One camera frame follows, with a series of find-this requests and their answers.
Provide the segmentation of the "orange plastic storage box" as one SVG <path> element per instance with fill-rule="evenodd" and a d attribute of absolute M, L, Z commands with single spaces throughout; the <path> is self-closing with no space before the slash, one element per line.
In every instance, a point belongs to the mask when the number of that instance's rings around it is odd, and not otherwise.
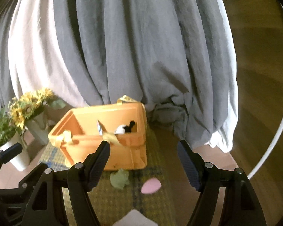
<path fill-rule="evenodd" d="M 70 109 L 48 139 L 68 167 L 83 162 L 106 141 L 110 156 L 105 170 L 139 170 L 147 166 L 146 132 L 144 105 L 125 95 L 115 104 Z"/>

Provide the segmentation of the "Mickey Mouse plush toy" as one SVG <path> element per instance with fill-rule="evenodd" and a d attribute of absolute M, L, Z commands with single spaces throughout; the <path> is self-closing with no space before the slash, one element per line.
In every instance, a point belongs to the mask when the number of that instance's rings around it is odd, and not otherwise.
<path fill-rule="evenodd" d="M 121 135 L 125 133 L 131 133 L 132 128 L 136 125 L 135 121 L 130 121 L 129 125 L 119 125 L 116 130 L 114 131 L 114 134 Z"/>

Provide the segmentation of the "green soft frog toy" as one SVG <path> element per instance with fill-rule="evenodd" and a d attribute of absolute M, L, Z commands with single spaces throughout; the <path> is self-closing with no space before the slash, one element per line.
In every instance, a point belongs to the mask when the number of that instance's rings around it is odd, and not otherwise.
<path fill-rule="evenodd" d="M 127 185 L 130 185 L 129 171 L 119 169 L 117 172 L 111 173 L 110 183 L 114 188 L 123 190 Z"/>

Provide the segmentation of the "pink soft oval toy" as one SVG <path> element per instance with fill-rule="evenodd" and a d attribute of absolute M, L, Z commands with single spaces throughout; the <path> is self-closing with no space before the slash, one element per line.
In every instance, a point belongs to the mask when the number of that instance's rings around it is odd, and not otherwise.
<path fill-rule="evenodd" d="M 142 194 L 153 194 L 158 192 L 161 188 L 161 182 L 157 178 L 148 179 L 141 188 Z"/>

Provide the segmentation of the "white ribbed plant pot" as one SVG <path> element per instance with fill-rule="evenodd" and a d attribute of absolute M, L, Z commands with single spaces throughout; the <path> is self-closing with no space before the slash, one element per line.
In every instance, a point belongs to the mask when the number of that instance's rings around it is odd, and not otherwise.
<path fill-rule="evenodd" d="M 31 159 L 28 154 L 26 144 L 17 132 L 14 134 L 10 141 L 7 141 L 6 144 L 0 147 L 0 150 L 4 152 L 16 143 L 20 143 L 22 145 L 22 152 L 12 158 L 10 162 L 18 171 L 24 171 L 30 164 Z"/>

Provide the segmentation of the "green leafy plant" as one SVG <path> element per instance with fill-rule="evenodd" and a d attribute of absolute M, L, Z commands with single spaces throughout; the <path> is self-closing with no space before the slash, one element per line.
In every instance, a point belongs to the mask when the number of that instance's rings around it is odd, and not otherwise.
<path fill-rule="evenodd" d="M 17 131 L 5 108 L 0 110 L 0 147 L 10 141 Z"/>

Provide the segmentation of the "grey ribbed vase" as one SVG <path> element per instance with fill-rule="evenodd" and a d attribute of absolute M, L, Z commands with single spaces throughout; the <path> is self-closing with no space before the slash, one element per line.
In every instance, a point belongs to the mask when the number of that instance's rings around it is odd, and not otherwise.
<path fill-rule="evenodd" d="M 31 134 L 40 141 L 42 145 L 48 145 L 48 123 L 44 112 L 26 121 L 26 126 Z"/>

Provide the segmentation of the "sunflower bouquet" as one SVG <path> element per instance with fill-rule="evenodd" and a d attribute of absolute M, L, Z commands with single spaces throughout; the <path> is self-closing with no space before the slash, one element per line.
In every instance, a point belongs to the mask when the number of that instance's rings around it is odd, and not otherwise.
<path fill-rule="evenodd" d="M 62 109 L 66 103 L 51 89 L 40 88 L 14 97 L 8 104 L 8 113 L 15 126 L 24 130 L 25 124 L 43 113 L 46 106 Z"/>

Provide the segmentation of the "yellow blue woven rug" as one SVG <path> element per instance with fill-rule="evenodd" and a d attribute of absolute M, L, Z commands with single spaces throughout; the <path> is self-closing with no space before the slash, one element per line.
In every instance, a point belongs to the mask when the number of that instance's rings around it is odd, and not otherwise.
<path fill-rule="evenodd" d="M 129 173 L 129 185 L 119 190 L 110 183 L 110 172 L 104 171 L 89 199 L 101 225 L 113 225 L 128 212 L 136 209 L 158 225 L 176 225 L 170 182 L 154 131 L 147 129 L 147 167 Z M 153 194 L 142 194 L 144 183 L 157 178 L 161 188 Z"/>

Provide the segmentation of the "white sheer curtain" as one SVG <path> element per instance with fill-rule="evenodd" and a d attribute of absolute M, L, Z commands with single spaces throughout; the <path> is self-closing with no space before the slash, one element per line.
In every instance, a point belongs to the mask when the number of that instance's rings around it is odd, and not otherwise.
<path fill-rule="evenodd" d="M 73 107 L 87 105 L 58 45 L 54 0 L 18 0 L 8 34 L 8 60 L 16 97 L 49 88 Z"/>

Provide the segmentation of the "grey curtain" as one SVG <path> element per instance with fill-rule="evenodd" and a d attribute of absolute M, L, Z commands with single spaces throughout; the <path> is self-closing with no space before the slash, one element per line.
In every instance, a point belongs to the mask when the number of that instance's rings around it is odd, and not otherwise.
<path fill-rule="evenodd" d="M 0 14 L 0 107 L 16 97 Z M 238 122 L 237 61 L 222 0 L 54 0 L 58 45 L 87 105 L 127 95 L 192 147 L 227 153 Z"/>

